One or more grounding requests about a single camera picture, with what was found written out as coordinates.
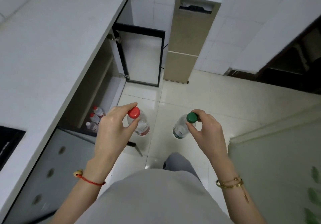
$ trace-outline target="green plant leaf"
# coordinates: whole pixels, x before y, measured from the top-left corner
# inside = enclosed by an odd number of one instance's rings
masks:
[[[316,219],[316,215],[311,210],[309,210],[308,208],[304,208],[304,212],[306,224],[319,224]]]
[[[313,180],[314,180],[317,184],[320,183],[320,181],[319,181],[319,171],[318,171],[318,169],[317,169],[315,166],[313,166],[312,169],[311,169],[311,176],[312,176]]]
[[[307,194],[311,203],[321,206],[321,201],[319,200],[318,194],[313,188],[308,188]]]

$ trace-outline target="hand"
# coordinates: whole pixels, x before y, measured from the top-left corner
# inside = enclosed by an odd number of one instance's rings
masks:
[[[203,110],[195,109],[192,112],[199,116],[202,122],[202,129],[198,131],[192,124],[187,122],[188,130],[199,148],[211,161],[211,164],[228,159],[223,129],[219,122],[211,114],[206,114]]]
[[[124,117],[135,106],[137,106],[137,102],[116,106],[101,119],[94,158],[99,159],[99,161],[111,160],[113,164],[115,163],[137,128],[139,118],[135,119],[127,128],[123,126]]]

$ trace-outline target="tiled floor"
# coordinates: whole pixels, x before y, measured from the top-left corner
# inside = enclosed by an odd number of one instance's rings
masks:
[[[118,105],[131,102],[138,102],[150,123],[147,136],[134,134],[130,139],[137,143],[143,157],[122,153],[107,177],[104,190],[136,171],[161,168],[172,152],[179,152],[192,163],[204,187],[227,213],[222,191],[215,185],[216,174],[193,137],[179,140],[173,136],[172,128],[178,118],[195,108],[211,113],[222,125],[228,145],[231,137],[321,103],[321,97],[193,70],[189,84],[161,80],[156,88],[127,83]],[[197,129],[201,127],[200,123],[196,125]]]

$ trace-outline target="green bottle cap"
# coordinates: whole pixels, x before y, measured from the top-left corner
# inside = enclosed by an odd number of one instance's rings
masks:
[[[190,112],[189,114],[187,114],[186,116],[186,120],[189,123],[195,123],[197,121],[198,115],[194,112]]]

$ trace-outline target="red bottle cap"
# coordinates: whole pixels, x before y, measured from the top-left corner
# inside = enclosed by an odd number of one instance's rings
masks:
[[[127,114],[128,114],[128,116],[129,116],[130,118],[136,119],[136,118],[138,118],[139,115],[140,115],[140,110],[139,110],[139,108],[136,106],[136,107],[134,107],[133,109],[131,109],[130,111],[128,111]]]

